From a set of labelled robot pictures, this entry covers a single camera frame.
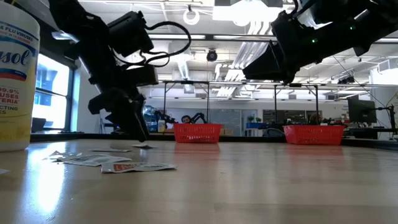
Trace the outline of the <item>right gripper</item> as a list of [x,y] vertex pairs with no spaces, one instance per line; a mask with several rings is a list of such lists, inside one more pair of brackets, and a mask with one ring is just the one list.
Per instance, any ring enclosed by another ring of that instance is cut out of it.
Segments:
[[247,65],[247,80],[291,83],[301,67],[322,62],[321,27],[302,24],[293,14],[282,11],[272,22],[277,44],[269,43],[265,52]]

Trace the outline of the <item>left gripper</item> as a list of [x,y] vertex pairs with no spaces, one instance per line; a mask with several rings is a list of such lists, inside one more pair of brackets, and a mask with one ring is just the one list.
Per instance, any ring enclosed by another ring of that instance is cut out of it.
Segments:
[[159,83],[155,66],[104,65],[90,70],[88,80],[99,91],[88,103],[90,113],[105,110],[109,113],[108,121],[117,124],[133,139],[146,141],[149,132],[142,114],[146,98],[138,88]]

